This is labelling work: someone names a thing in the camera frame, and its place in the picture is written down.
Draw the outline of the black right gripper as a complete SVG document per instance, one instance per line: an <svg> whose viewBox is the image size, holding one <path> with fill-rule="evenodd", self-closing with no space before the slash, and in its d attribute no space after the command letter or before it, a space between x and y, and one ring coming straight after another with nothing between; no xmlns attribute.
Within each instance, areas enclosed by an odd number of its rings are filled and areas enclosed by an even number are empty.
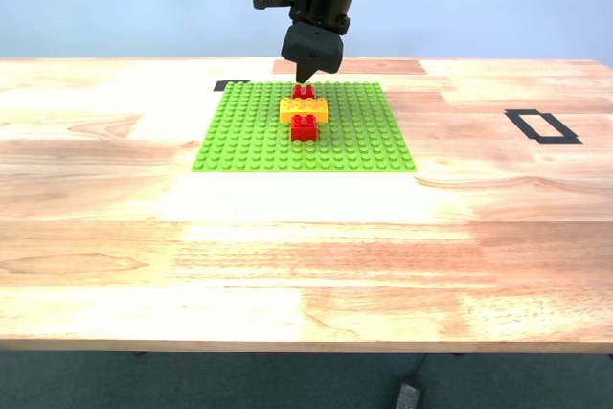
<svg viewBox="0 0 613 409"><path fill-rule="evenodd" d="M296 64L297 83L306 83L318 71L338 72L344 51L340 35L349 29L351 2L293 0L289 17L295 24L286 32L282 57Z"/></svg>

